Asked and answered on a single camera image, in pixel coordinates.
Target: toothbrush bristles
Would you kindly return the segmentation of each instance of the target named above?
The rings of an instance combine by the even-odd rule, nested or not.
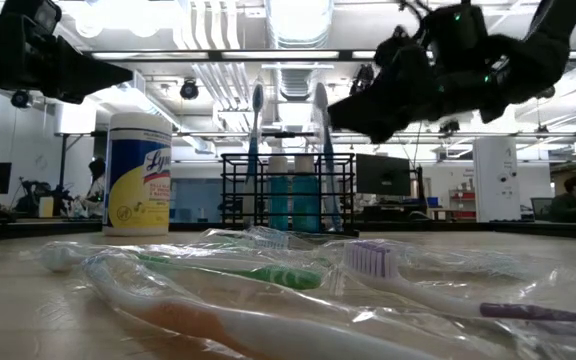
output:
[[[344,246],[344,264],[362,274],[379,278],[396,276],[390,249],[379,243],[356,241]]]

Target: wooden table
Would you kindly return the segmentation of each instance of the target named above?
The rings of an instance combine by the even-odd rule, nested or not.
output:
[[[576,239],[492,232],[363,235],[435,249],[531,254],[576,264]],[[158,238],[106,238],[93,233],[0,241],[0,360],[229,358],[206,352],[205,343],[162,333],[119,316],[91,291],[73,291],[68,286],[71,279],[68,275],[51,274],[34,261],[20,260],[20,253],[28,255],[27,252],[54,240],[119,245],[183,243],[195,236],[195,233],[172,233]],[[349,302],[361,303],[368,298],[359,288],[347,295]]]

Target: lysol wipes container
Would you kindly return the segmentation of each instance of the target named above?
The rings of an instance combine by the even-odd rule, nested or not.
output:
[[[171,142],[171,124],[159,116],[124,113],[111,118],[104,234],[168,233]]]

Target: toothbrush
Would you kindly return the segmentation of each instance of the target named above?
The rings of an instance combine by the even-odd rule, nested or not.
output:
[[[328,183],[328,191],[332,195],[328,195],[324,201],[326,207],[326,212],[331,214],[332,228],[337,231],[343,231],[341,226],[341,219],[339,217],[339,203],[337,202],[337,186],[335,184],[335,163],[333,159],[333,147],[332,141],[330,139],[330,130],[328,129],[328,124],[330,124],[330,115],[328,115],[328,94],[326,92],[326,87],[322,83],[317,83],[315,89],[315,107],[319,109],[322,116],[322,128],[324,129],[324,159],[326,160],[326,182]]]
[[[160,256],[136,255],[139,260],[145,262],[238,275],[295,290],[317,289],[322,283],[322,277],[315,272],[258,261],[216,258],[170,259]]]
[[[223,243],[226,247],[248,247],[256,249],[287,250],[288,240],[266,239],[254,235],[248,235],[237,231],[220,230],[220,235],[209,235],[209,239],[219,248]],[[108,249],[117,249],[132,254],[141,254],[143,251],[151,251],[144,247],[135,246],[104,246],[104,245],[84,245],[73,242],[53,241],[38,251],[36,257],[38,262],[52,272],[69,272],[75,266],[81,264],[88,257],[99,254]]]
[[[257,155],[259,154],[259,144],[257,143],[257,126],[259,121],[259,113],[264,104],[264,87],[261,84],[255,86],[252,94],[252,109],[255,113],[252,129],[250,132],[250,145],[248,147],[248,173],[246,175],[246,182],[244,184],[244,193],[253,194],[255,192],[255,178],[257,177]],[[244,214],[252,214],[255,211],[255,196],[246,195],[242,204],[242,211]],[[249,227],[254,224],[253,215],[244,216],[244,226]]]
[[[167,277],[130,263],[129,258],[102,255],[88,259],[83,270],[104,299],[123,312],[168,331],[216,341],[249,358],[436,360],[343,327],[211,305]],[[127,278],[140,286],[122,284]]]
[[[399,274],[395,253],[391,250],[379,242],[348,242],[344,245],[344,268],[366,286],[400,294],[437,311],[456,316],[576,321],[574,312],[536,305],[478,303],[424,289]]]
[[[208,240],[225,246],[241,246],[254,249],[276,249],[288,250],[289,239],[280,231],[265,229],[263,233],[257,234],[257,227],[252,227],[246,232],[233,230],[208,230],[207,235],[202,235],[204,240]]]

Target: plastic wrapper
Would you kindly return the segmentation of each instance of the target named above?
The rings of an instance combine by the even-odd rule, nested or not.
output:
[[[344,270],[347,241],[329,239],[317,246],[270,229],[211,230],[189,244],[62,242],[36,255],[50,270],[74,269],[72,276],[120,313],[205,339],[211,344],[205,351],[228,357],[576,359],[576,323],[463,318],[432,310],[357,281]],[[438,294],[576,311],[566,307],[576,294],[565,288],[574,285],[576,291],[576,268],[500,253],[388,245],[397,249],[403,276]]]
[[[400,274],[437,294],[479,303],[538,305],[576,312],[576,266],[534,256],[445,251],[390,240]],[[344,242],[325,247],[339,263]]]

